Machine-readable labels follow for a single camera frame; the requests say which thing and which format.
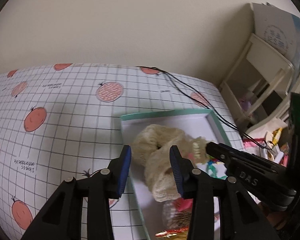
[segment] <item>black cable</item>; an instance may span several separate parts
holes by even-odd
[[[267,146],[263,146],[261,145],[260,143],[258,143],[254,138],[252,138],[250,135],[246,134],[245,132],[242,132],[240,131],[235,125],[233,125],[232,123],[230,123],[228,120],[226,120],[223,116],[221,116],[221,114],[218,113],[218,111],[214,108],[214,106],[209,102],[209,106],[205,105],[203,102],[200,102],[198,101],[197,99],[195,98],[192,98],[191,96],[187,95],[186,93],[184,93],[179,87],[177,87],[177,85],[175,84],[175,81],[172,80],[172,78],[174,78],[175,80],[177,80],[178,82],[180,82],[181,84],[191,88],[192,90],[194,90],[195,92],[197,92],[199,95],[201,95],[201,92],[199,92],[198,90],[196,90],[194,87],[190,86],[189,84],[186,84],[184,83],[183,81],[181,81],[180,79],[178,79],[177,77],[175,77],[174,75],[172,75],[171,73],[169,72],[166,72],[164,70],[161,70],[157,67],[144,67],[144,66],[139,66],[139,67],[142,67],[142,68],[148,68],[148,69],[154,69],[154,70],[157,70],[163,74],[165,74],[169,80],[171,81],[171,83],[173,84],[173,86],[181,93],[183,94],[184,96],[190,98],[191,100],[199,103],[200,105],[203,105],[204,107],[210,109],[210,107],[213,109],[213,111],[217,114],[217,117],[219,119],[220,122],[224,123],[226,126],[232,128],[233,130],[237,131],[242,137],[246,137],[248,139],[250,139],[254,144],[256,144],[258,147],[262,148],[262,149],[267,149],[267,150],[272,150],[271,148],[267,147]]]

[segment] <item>table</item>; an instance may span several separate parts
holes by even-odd
[[[213,84],[176,76],[234,123]],[[200,107],[163,74],[139,67],[56,64],[1,74],[0,226],[10,239],[20,239],[65,178],[85,178],[116,158],[122,149],[121,115]],[[242,149],[240,136],[222,126],[232,146]],[[115,239],[146,238],[130,180],[122,198],[110,204]],[[84,201],[82,239],[86,213]]]

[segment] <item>metal rivet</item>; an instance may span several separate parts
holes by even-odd
[[[73,181],[73,177],[65,178],[65,182],[69,183],[69,182],[71,182],[71,181]]]
[[[237,179],[235,177],[228,177],[228,181],[230,183],[236,183],[237,182]]]
[[[201,171],[199,169],[192,169],[192,174],[194,175],[199,175],[201,173]]]
[[[101,173],[102,175],[108,175],[108,174],[110,173],[110,170],[109,170],[109,169],[102,169],[102,170],[100,171],[100,173]]]

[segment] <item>white wall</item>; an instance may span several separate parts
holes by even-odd
[[[0,73],[87,62],[157,66],[216,84],[253,28],[250,2],[300,16],[290,0],[9,0]]]

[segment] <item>cream scrunchie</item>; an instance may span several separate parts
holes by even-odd
[[[138,134],[131,145],[132,158],[145,167],[146,185],[156,201],[180,197],[170,165],[170,147],[177,145],[182,157],[194,164],[207,162],[206,144],[204,138],[188,138],[183,130],[157,124],[149,125]]]

